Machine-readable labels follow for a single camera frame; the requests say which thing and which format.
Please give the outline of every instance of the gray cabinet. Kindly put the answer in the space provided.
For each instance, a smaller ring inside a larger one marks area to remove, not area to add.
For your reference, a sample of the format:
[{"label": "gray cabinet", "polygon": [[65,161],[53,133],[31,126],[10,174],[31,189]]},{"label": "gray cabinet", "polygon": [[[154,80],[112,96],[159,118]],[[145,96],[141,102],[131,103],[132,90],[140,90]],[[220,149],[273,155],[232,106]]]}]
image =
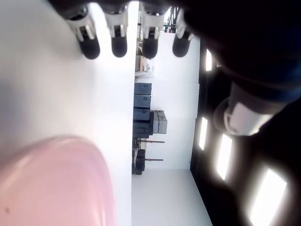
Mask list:
[{"label": "gray cabinet", "polygon": [[138,83],[135,82],[134,94],[136,95],[150,95],[151,83]]},{"label": "gray cabinet", "polygon": [[134,107],[148,108],[151,107],[151,97],[146,95],[134,95]]}]

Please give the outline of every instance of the robotic hand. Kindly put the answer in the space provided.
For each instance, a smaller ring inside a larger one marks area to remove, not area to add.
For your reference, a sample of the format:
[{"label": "robotic hand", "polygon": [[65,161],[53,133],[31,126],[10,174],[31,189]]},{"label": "robotic hand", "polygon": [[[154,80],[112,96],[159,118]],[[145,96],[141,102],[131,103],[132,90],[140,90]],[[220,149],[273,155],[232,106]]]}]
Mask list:
[{"label": "robotic hand", "polygon": [[[95,32],[95,24],[89,12],[88,0],[49,0],[55,10],[69,24],[75,33],[81,51],[88,59],[95,59],[100,54],[99,43]],[[124,0],[96,1],[103,9],[109,32],[112,38],[112,51],[116,57],[127,53],[127,6]],[[154,58],[158,50],[158,38],[164,23],[164,15],[169,4],[145,1],[143,3],[143,54],[146,58]],[[183,11],[177,20],[177,35],[173,51],[177,57],[183,57],[188,52],[193,34],[187,31]]]},{"label": "robotic hand", "polygon": [[[100,48],[89,0],[49,0],[77,36],[88,59]],[[117,57],[127,52],[127,6],[125,0],[96,0],[102,7]],[[289,103],[301,97],[301,66],[298,56],[300,3],[270,7],[253,0],[249,7],[238,0],[202,2],[191,0],[143,0],[143,54],[154,58],[164,14],[179,6],[173,53],[186,55],[193,34],[202,38],[214,57],[233,79],[230,97],[214,114],[215,126],[228,134],[251,136]]]}]

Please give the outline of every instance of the desk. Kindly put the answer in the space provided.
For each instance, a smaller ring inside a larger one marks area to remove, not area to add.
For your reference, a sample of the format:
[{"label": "desk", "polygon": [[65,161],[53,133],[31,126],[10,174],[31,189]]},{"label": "desk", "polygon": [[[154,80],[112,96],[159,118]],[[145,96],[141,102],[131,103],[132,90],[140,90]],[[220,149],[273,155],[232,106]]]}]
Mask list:
[{"label": "desk", "polygon": [[101,9],[91,7],[101,46],[93,61],[81,55],[67,23],[46,1],[1,1],[0,109],[14,114],[0,116],[0,155],[3,159],[19,146],[61,134],[92,140],[110,169],[118,226],[131,226],[138,2],[129,6],[123,58],[112,54]]}]

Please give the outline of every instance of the black ceiling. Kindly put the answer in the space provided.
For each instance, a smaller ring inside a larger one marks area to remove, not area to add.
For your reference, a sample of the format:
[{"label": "black ceiling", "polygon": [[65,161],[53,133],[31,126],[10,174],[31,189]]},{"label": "black ceiling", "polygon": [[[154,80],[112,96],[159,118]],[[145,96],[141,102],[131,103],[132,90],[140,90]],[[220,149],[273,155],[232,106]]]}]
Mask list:
[{"label": "black ceiling", "polygon": [[[204,62],[204,50],[201,47],[201,62]],[[222,68],[204,72],[201,66],[200,70],[198,117],[190,169],[212,224],[252,225],[239,204],[252,177],[252,169],[260,160],[270,168],[278,170],[293,193],[285,217],[278,218],[275,225],[301,225],[301,99],[287,106],[264,125],[258,134],[251,137],[231,137],[231,155],[235,155],[237,161],[232,162],[232,165],[230,162],[233,173],[226,184],[212,177],[212,172],[215,171],[213,158],[222,133],[214,128],[211,118],[217,105],[229,96],[231,80]],[[202,117],[208,119],[205,151],[198,145]]]}]

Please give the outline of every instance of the pink cup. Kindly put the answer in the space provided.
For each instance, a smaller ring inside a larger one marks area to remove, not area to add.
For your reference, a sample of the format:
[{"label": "pink cup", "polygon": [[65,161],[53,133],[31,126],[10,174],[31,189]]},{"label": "pink cup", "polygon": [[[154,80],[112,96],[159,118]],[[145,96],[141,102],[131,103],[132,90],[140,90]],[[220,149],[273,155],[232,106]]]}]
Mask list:
[{"label": "pink cup", "polygon": [[100,151],[78,137],[21,151],[0,168],[0,226],[115,226]]}]

